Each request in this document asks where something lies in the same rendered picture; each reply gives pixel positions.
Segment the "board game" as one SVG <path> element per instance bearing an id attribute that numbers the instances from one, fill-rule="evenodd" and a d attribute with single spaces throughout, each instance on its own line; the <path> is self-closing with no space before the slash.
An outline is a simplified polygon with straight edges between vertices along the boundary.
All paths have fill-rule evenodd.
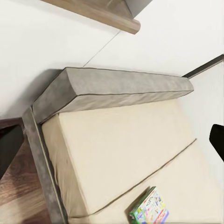
<path id="1" fill-rule="evenodd" d="M 133 224 L 164 224 L 169 215 L 157 186 L 153 186 L 130 211 Z"/>

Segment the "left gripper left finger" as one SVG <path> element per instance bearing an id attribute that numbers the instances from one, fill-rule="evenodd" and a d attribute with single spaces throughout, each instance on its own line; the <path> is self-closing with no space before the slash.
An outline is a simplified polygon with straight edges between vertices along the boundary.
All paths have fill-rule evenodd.
<path id="1" fill-rule="evenodd" d="M 24 133 L 19 123 L 0 129 L 0 180 L 6 173 L 23 142 Z"/>

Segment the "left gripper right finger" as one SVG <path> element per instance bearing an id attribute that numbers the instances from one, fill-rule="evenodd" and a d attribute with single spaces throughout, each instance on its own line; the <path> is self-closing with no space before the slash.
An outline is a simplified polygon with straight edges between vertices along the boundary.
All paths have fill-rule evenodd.
<path id="1" fill-rule="evenodd" d="M 210 132 L 209 140 L 224 162 L 224 126 L 214 124 Z"/>

